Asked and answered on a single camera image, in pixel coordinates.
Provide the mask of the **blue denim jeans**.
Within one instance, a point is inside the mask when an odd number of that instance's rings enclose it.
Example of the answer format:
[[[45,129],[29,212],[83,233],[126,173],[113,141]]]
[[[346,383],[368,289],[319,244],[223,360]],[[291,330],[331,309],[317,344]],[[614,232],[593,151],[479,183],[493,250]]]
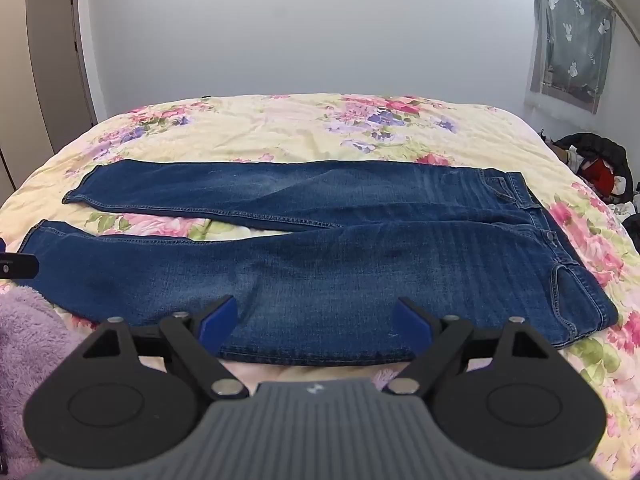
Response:
[[[226,295],[223,359],[371,365],[410,359],[392,311],[497,328],[519,316],[564,347],[618,320],[612,300],[517,172],[408,162],[137,162],[99,166],[66,204],[244,226],[242,240],[92,235],[61,221],[21,244],[32,287],[92,322],[152,325]]]

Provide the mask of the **purple fuzzy blanket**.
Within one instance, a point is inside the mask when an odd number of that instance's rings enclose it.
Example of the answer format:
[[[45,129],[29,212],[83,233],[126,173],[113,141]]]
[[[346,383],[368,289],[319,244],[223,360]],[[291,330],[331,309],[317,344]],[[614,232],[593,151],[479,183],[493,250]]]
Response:
[[[60,315],[26,286],[1,293],[1,477],[21,479],[39,465],[25,434],[27,400],[94,325]]]

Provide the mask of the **floral yellow bed quilt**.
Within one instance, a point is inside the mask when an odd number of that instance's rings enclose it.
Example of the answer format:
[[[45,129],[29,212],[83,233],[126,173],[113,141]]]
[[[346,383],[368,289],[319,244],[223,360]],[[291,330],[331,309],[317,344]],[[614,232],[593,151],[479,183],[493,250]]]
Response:
[[[600,394],[608,426],[594,461],[612,479],[639,470],[639,256],[614,212],[563,166],[538,133],[506,110],[417,96],[206,96],[115,115],[36,169],[1,208],[10,249],[40,220],[92,234],[234,240],[248,229],[203,219],[102,214],[64,205],[94,167],[119,159],[150,162],[310,162],[386,159],[517,171],[562,226],[620,319],[576,342],[565,359]]]

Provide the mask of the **grey wardrobe door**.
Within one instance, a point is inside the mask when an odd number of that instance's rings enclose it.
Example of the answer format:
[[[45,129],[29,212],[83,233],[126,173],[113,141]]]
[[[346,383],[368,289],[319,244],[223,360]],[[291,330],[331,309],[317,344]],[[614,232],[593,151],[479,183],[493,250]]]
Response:
[[[78,0],[26,0],[32,74],[55,153],[96,125]]]

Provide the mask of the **black and red clothes pile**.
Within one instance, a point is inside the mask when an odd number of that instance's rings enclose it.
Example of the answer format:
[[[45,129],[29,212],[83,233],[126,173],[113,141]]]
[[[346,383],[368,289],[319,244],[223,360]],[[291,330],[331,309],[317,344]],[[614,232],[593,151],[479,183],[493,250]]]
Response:
[[[548,148],[605,204],[639,250],[639,192],[634,189],[626,150],[590,132],[544,140]]]

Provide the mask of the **green patterned window curtain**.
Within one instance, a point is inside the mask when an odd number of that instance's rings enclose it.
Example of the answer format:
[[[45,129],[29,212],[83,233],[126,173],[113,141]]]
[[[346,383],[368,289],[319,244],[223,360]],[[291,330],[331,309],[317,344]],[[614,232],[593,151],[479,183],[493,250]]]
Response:
[[[608,79],[614,10],[601,0],[535,0],[533,104],[555,99],[596,114]]]

